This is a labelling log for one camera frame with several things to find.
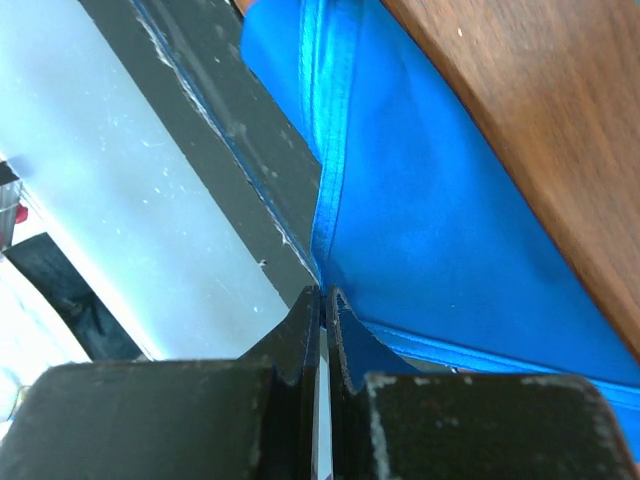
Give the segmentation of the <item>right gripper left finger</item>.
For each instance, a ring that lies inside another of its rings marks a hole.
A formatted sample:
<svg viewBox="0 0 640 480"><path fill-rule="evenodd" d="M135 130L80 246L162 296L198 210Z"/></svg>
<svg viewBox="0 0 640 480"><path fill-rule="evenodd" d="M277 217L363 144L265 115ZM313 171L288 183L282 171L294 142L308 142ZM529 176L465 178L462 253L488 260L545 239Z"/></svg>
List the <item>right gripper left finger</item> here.
<svg viewBox="0 0 640 480"><path fill-rule="evenodd" d="M235 360L96 362L34 383L5 479L314 479L321 296Z"/></svg>

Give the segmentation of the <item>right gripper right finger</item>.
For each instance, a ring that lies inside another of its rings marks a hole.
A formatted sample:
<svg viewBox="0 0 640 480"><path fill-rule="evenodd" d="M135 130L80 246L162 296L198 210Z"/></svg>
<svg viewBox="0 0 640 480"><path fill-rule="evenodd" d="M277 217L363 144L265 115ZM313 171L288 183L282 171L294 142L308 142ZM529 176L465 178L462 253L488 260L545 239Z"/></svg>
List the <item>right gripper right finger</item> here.
<svg viewBox="0 0 640 480"><path fill-rule="evenodd" d="M573 375L425 373L326 297L337 479L635 479L612 409Z"/></svg>

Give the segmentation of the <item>blue cloth napkin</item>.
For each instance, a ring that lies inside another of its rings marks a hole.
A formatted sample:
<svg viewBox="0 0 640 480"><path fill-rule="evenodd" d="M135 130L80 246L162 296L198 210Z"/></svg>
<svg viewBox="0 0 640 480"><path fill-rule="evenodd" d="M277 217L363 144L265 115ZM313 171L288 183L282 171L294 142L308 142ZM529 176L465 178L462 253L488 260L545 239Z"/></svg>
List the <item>blue cloth napkin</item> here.
<svg viewBox="0 0 640 480"><path fill-rule="evenodd" d="M638 363L391 13L252 1L241 55L321 165L320 284L401 355L587 377L637 452Z"/></svg>

